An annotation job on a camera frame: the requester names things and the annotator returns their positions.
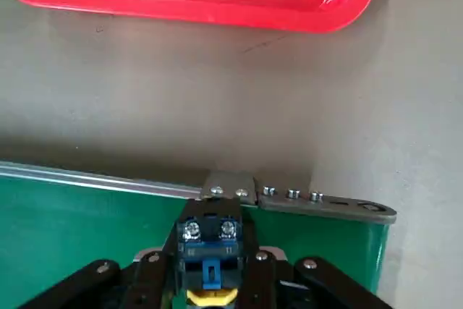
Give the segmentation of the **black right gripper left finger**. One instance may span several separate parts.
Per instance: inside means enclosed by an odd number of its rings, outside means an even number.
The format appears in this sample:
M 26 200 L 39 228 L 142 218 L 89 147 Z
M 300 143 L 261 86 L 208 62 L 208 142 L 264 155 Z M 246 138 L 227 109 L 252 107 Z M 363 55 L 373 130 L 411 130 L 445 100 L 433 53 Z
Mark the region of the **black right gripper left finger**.
M 21 304 L 21 308 L 170 308 L 184 275 L 179 257 L 179 222 L 166 244 L 121 268 L 100 259 Z

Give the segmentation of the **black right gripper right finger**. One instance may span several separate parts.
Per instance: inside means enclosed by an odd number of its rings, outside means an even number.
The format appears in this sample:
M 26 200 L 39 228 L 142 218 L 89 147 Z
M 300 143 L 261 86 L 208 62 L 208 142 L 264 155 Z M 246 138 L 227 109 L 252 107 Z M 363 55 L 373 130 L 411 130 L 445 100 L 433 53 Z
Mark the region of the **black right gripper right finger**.
M 388 225 L 259 211 L 244 222 L 236 308 L 388 308 L 376 295 Z

